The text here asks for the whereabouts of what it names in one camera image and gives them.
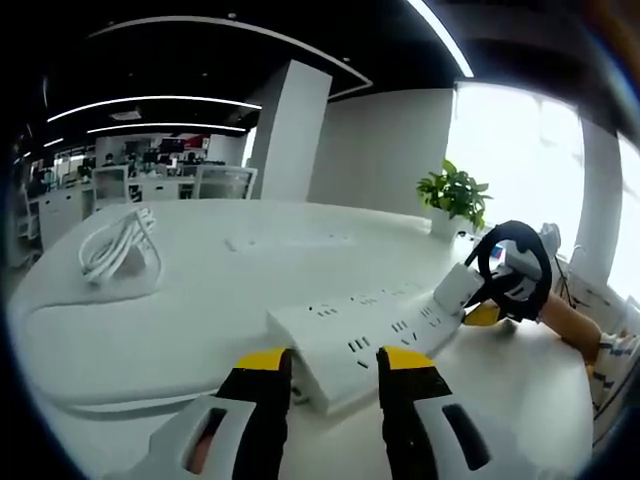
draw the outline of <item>office desk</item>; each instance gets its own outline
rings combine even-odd
[[[129,188],[138,187],[143,201],[178,200],[180,187],[193,185],[194,177],[136,177]],[[64,234],[93,213],[93,185],[76,184],[29,200],[37,205],[43,250],[50,249]]]
[[[163,258],[158,292],[27,314],[72,283],[82,240],[131,209],[117,205],[54,245],[10,305],[10,332],[37,404],[92,477],[139,460],[149,434],[184,406],[113,401],[208,391],[241,354],[271,346],[266,310],[411,280],[435,287],[470,248],[430,238],[421,218],[359,209],[238,200],[151,207]],[[335,236],[349,242],[331,244]],[[254,244],[232,252],[229,238]],[[575,472],[590,456],[592,436],[581,358],[545,326],[507,327],[459,329],[436,355],[439,368],[452,389],[510,425],[533,460]],[[73,398],[94,404],[71,406]],[[100,398],[111,404],[95,405]],[[292,407],[280,478],[390,478],[380,426],[375,399],[339,418]]]

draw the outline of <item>led light strip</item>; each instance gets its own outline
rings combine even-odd
[[[232,130],[234,132],[247,131],[244,128],[227,127],[226,125],[207,125],[204,123],[132,123],[129,125],[116,125],[113,127],[94,128],[93,130],[87,130],[87,133],[105,132],[107,130],[118,130],[121,128],[135,128],[135,127],[196,127],[196,128],[217,128],[220,130]]]
[[[354,68],[350,67],[344,62],[341,62],[335,57],[328,55],[322,50],[318,50],[311,45],[308,45],[300,40],[296,40],[295,38],[288,37],[283,35],[282,33],[274,32],[273,30],[268,30],[266,28],[258,27],[257,25],[252,25],[250,23],[236,22],[235,20],[227,20],[226,18],[212,18],[212,17],[201,17],[201,16],[193,16],[193,15],[172,15],[172,16],[164,16],[164,17],[150,17],[150,18],[141,18],[138,20],[130,20],[128,22],[119,23],[117,25],[111,25],[110,27],[103,28],[102,30],[98,30],[97,32],[92,33],[87,38],[96,37],[98,35],[102,35],[104,33],[112,32],[115,30],[120,30],[121,28],[128,28],[137,25],[148,25],[153,23],[162,23],[162,22],[195,22],[195,23],[208,23],[211,25],[223,25],[225,27],[237,28],[240,30],[247,30],[250,32],[258,33],[260,35],[265,35],[267,37],[275,38],[276,40],[280,40],[282,42],[286,42],[290,45],[294,45],[296,47],[302,48],[309,53],[317,55],[324,60],[333,63],[337,67],[342,70],[349,72],[358,78],[362,85],[358,85],[357,87],[348,88],[347,90],[343,90],[341,92],[336,92],[333,95],[329,96],[330,100],[333,100],[338,97],[342,97],[343,95],[347,95],[349,93],[354,93],[366,88],[370,88],[373,85],[373,82],[365,77],[362,73],[358,72]]]
[[[67,115],[71,115],[72,113],[81,112],[82,110],[88,110],[90,108],[101,107],[103,105],[112,105],[114,103],[137,102],[140,100],[194,100],[198,102],[224,103],[226,105],[236,105],[238,107],[246,107],[246,108],[253,108],[255,110],[262,110],[262,107],[260,105],[254,105],[252,103],[236,102],[234,100],[223,100],[221,98],[191,97],[189,95],[147,95],[144,97],[116,98],[115,100],[105,100],[104,102],[91,103],[89,105],[84,105],[82,107],[73,108],[66,112],[59,113],[58,115],[55,115],[47,119],[47,122],[53,122],[54,120],[65,117]]]
[[[469,62],[462,54],[460,47],[455,42],[451,34],[447,31],[445,26],[442,24],[440,19],[436,17],[435,13],[431,11],[431,9],[423,2],[423,0],[407,0],[409,4],[415,8],[415,10],[420,14],[422,18],[426,20],[426,22],[433,28],[433,31],[436,32],[436,35],[440,37],[444,46],[447,47],[449,53],[453,57],[453,59],[460,67],[462,74],[467,78],[473,78],[473,71],[469,66]]]
[[[51,145],[55,145],[56,143],[60,143],[62,140],[64,140],[64,138],[62,138],[62,137],[57,138],[57,139],[53,140],[52,142],[45,143],[45,144],[43,145],[43,147],[44,147],[44,148],[50,147]]]

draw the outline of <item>black ceiling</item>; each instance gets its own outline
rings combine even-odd
[[[505,8],[558,14],[549,6],[557,5],[553,2],[462,2],[499,3]],[[51,123],[46,119],[89,103],[129,96],[192,95],[247,101],[290,59],[331,74],[333,95],[363,85],[353,73],[304,48],[225,25],[165,21],[91,36],[139,19],[166,15],[222,18],[286,35],[344,62],[373,82],[353,95],[451,87],[460,76],[448,51],[405,0],[183,3],[180,8],[138,11],[115,4],[109,8],[91,5],[84,10],[56,8],[35,21],[31,19],[23,35],[15,39],[33,44],[28,54],[20,49],[14,55],[14,70],[25,78],[11,99],[20,102],[12,117],[18,124],[14,130],[24,135],[20,150],[37,149],[58,137],[64,137],[65,143],[83,141],[88,129],[118,124],[109,114],[136,107],[142,122],[250,127],[256,122],[250,110],[202,102],[136,102],[99,107]],[[437,9],[443,3],[461,0],[435,3]],[[455,33],[455,25],[450,29]],[[576,85],[584,84],[591,68],[588,59],[581,62],[517,43],[487,39],[458,39],[458,43],[476,77],[527,84],[562,97],[575,95]],[[32,137],[26,132],[26,123]]]

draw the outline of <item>white planter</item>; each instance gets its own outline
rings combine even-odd
[[[464,218],[457,215],[449,218],[449,212],[439,208],[429,208],[428,218],[431,219],[431,235],[445,242],[452,242],[460,230],[464,230]]]

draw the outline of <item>electrical outlet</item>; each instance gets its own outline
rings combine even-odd
[[[383,290],[268,313],[269,334],[294,348],[300,388],[321,412],[335,413],[376,390],[380,347],[429,353],[462,323],[418,284]]]

